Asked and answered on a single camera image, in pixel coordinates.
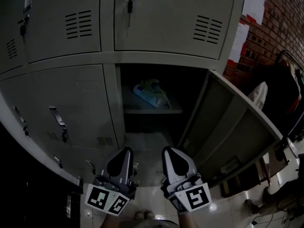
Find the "paper on wall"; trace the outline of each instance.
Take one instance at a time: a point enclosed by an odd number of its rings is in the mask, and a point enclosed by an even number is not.
[[[245,0],[242,14],[245,16],[249,15],[255,19],[259,25],[262,25],[265,1],[266,0]]]
[[[238,30],[236,37],[234,38],[233,46],[229,56],[229,59],[235,63],[238,63],[241,57],[243,44],[246,41],[249,32],[249,25],[239,23],[237,29]]]

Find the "white tile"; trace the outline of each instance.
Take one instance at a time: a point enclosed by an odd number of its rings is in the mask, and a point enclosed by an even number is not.
[[[294,146],[299,154],[304,154],[304,140],[294,142]]]
[[[93,215],[93,228],[100,228],[103,224],[105,216]]]
[[[133,218],[137,211],[152,211],[155,216],[166,217],[166,205],[160,187],[137,188],[135,200],[131,200],[122,211],[122,218]]]
[[[295,218],[293,221],[291,221],[290,225],[289,225],[289,220],[286,221],[286,223],[284,224],[284,228],[302,228],[304,225],[304,215]]]
[[[180,224],[179,221],[179,217],[177,215],[173,215],[173,216],[167,216],[166,218],[167,220],[171,220],[172,222],[174,222],[175,224]]]
[[[210,191],[210,195],[211,195],[211,199],[212,199],[210,206],[213,206],[215,204],[220,204],[220,203],[228,200],[227,198],[222,197],[220,185],[209,189],[209,191]]]
[[[93,228],[93,215],[80,212],[80,228]]]
[[[298,172],[296,169],[299,168],[299,163],[297,159],[293,156],[290,149],[287,148],[284,150],[287,160],[290,160],[288,165],[282,169],[279,173],[276,174],[277,179],[282,187],[286,182],[292,181],[298,178]]]
[[[235,228],[244,228],[251,224],[254,216],[249,216],[245,208],[245,200],[247,199],[247,194],[245,192],[240,193],[232,199],[229,199],[229,205],[231,209],[231,214],[233,218],[233,223]]]
[[[240,195],[234,197],[233,199],[229,200],[230,204],[230,209],[232,213],[232,218],[233,218],[233,223],[235,228],[252,228],[251,222],[255,217],[258,216],[258,214],[250,216],[248,211],[245,208],[245,200],[246,199],[251,199],[255,204],[257,205],[262,205],[262,195],[263,195],[263,190],[264,187],[268,185],[267,181],[263,182],[261,185],[255,186],[254,188],[242,192]],[[279,189],[278,184],[272,185],[272,188],[270,190],[270,193],[273,194]],[[283,212],[278,212],[274,214],[273,219],[278,219],[283,217],[284,213]],[[261,222],[267,222],[270,221],[271,215],[263,216],[263,217],[258,217],[255,221],[257,223]]]
[[[199,228],[233,228],[229,201],[192,212]]]
[[[242,194],[245,194],[245,191],[242,191],[242,192],[239,192],[231,197],[228,198],[228,200],[231,200],[231,199],[234,199],[235,197],[239,196],[239,195],[242,195]]]
[[[163,217],[163,216],[160,216],[160,215],[156,215],[156,216],[155,216],[155,219],[158,219],[158,220],[166,220],[167,217],[166,217],[166,216]]]

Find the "wall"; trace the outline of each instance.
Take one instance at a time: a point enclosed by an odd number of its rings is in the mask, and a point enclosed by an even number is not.
[[[262,25],[251,23],[239,63],[227,65],[224,77],[245,94],[250,82],[278,53],[290,51],[304,67],[304,0],[267,0]]]

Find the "shelf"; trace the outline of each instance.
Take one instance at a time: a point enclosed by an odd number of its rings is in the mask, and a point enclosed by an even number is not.
[[[181,106],[177,103],[170,92],[166,92],[172,109],[167,106],[163,108],[155,108],[149,103],[142,100],[139,96],[133,93],[130,87],[122,86],[123,95],[123,113],[125,114],[180,114],[182,113]]]

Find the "cable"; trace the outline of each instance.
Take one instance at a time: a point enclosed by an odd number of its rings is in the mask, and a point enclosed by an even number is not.
[[[281,218],[274,219],[274,220],[272,220],[272,221],[279,220],[279,219],[283,219],[283,218],[284,218],[284,216],[281,217]],[[260,223],[257,223],[257,225],[258,225],[258,224],[265,224],[265,223],[268,223],[268,222],[269,222],[269,221],[260,222]]]
[[[255,220],[256,220],[256,218],[259,218],[259,217],[263,217],[263,215],[259,215],[259,216],[255,217],[253,219],[253,221],[251,222],[251,224],[253,224],[255,226],[257,224],[257,222]]]
[[[272,214],[271,220],[269,221],[268,225],[265,228],[267,228],[270,225],[273,218],[274,218],[274,215]]]

